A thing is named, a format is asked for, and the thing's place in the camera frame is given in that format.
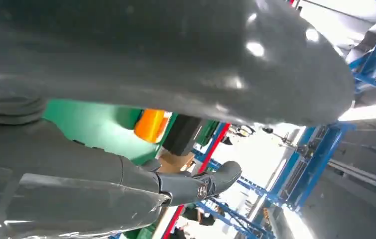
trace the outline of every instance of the orange object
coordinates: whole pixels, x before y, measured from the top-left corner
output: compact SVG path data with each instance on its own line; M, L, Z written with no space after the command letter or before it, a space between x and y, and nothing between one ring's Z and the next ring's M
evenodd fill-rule
M141 119L135 125L136 136L149 143L157 143L160 132L164 131L168 121L164 120L164 113L162 110L144 110Z
M167 125L169 124L170 117L172 116L172 112L164 112L164 118L161 121L160 128L157 132L157 140L156 143L160 142L163 139L164 132L166 131Z

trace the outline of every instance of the metal bolt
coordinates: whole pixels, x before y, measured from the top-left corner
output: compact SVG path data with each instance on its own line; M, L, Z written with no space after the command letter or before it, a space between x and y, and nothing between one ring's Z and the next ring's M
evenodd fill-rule
M204 198L206 193L207 187L205 185L198 188L198 198Z

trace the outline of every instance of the gray cylindrical component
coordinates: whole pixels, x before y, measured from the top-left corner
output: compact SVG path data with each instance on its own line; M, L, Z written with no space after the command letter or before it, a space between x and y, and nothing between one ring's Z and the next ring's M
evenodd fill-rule
M2 0L0 89L315 125L348 109L354 80L281 0Z
M150 225L168 199L155 173L48 121L0 125L0 239L114 235Z

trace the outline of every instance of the orange container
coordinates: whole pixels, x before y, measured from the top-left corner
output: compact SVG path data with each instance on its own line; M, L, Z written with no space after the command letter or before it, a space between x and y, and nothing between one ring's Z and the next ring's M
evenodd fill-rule
M168 121L164 120L164 114L165 111L162 110L145 109L135 125L136 136L149 143L157 143L160 132L164 131Z

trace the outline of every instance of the red pole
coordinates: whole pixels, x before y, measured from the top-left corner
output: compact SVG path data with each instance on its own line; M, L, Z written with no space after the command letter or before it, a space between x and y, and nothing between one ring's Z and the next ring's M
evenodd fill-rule
M222 131L217 136L217 140L214 141L213 145L211 145L210 151L208 151L208 154L205 155L204 162L202 163L201 168L198 170L198 173L204 172L204 170L207 168L207 165L211 160L211 155L213 155L214 150L216 150L219 142L222 141L222 138L225 136L226 132L229 130L229 127L230 127L229 123L224 125ZM170 231L172 231L172 228L176 224L176 221L179 218L180 213L182 212L182 209L183 209L183 205L180 205L179 207L177 207L175 214L173 215L172 219L169 222L169 225L167 226L166 230L164 231L163 239L169 239Z

